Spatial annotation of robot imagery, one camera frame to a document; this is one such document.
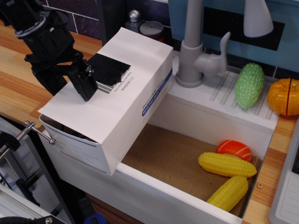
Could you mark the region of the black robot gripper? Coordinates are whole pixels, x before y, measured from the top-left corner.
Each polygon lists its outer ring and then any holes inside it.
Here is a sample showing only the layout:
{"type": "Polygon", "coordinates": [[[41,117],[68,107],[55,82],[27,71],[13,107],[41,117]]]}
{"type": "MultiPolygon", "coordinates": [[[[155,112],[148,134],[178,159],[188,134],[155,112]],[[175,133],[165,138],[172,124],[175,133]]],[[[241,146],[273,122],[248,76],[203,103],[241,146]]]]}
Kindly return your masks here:
{"type": "Polygon", "coordinates": [[[67,23],[54,10],[42,11],[38,21],[15,31],[15,35],[31,50],[25,61],[31,64],[33,75],[50,94],[55,96],[67,84],[60,75],[68,75],[78,94],[89,101],[98,88],[93,69],[83,54],[73,48],[75,41],[67,23]]]}

